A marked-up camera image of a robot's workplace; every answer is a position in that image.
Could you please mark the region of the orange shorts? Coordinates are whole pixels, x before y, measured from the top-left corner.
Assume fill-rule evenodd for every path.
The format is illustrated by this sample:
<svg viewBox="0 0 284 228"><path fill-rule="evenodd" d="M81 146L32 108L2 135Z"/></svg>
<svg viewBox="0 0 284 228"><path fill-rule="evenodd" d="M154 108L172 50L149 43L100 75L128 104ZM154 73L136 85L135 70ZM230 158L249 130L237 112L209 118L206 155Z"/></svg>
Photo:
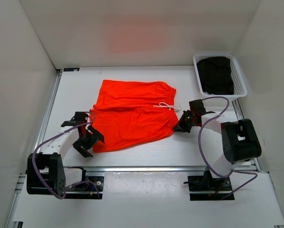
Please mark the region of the orange shorts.
<svg viewBox="0 0 284 228"><path fill-rule="evenodd" d="M90 110L104 142L95 153L114 152L171 136L178 122L176 89L165 82L103 80Z"/></svg>

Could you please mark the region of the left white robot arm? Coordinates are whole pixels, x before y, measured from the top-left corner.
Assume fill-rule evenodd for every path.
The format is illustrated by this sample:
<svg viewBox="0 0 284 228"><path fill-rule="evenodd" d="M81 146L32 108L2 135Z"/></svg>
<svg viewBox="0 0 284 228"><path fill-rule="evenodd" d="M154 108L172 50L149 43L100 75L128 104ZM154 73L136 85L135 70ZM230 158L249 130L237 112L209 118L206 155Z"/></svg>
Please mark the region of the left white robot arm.
<svg viewBox="0 0 284 228"><path fill-rule="evenodd" d="M27 160L26 191L30 195L52 195L64 199L67 191L90 188L99 193L97 184L90 180L83 167L64 167L63 159L70 149L84 158L91 158L90 150L104 142L104 135L93 127L96 115L92 112L75 112L61 124L59 133L41 144Z"/></svg>

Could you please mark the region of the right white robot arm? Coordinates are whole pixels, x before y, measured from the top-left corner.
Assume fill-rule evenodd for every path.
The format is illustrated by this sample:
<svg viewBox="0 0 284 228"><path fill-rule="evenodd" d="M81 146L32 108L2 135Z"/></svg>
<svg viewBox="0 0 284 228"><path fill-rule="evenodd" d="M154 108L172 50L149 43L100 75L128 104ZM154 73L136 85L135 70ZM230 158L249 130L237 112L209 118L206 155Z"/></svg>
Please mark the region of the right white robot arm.
<svg viewBox="0 0 284 228"><path fill-rule="evenodd" d="M225 108L216 114L207 111L204 101L209 99L223 99ZM250 119L231 121L223 116L230 105L224 96L212 96L189 102L190 109L184 111L179 121L173 127L174 132L190 133L192 127L199 127L198 147L203 161L210 174L203 178L204 186L214 190L220 185L220 178L228 178L241 164L260 157L262 149ZM212 164L206 159L202 148L202 132L212 130L221 135L223 154Z"/></svg>

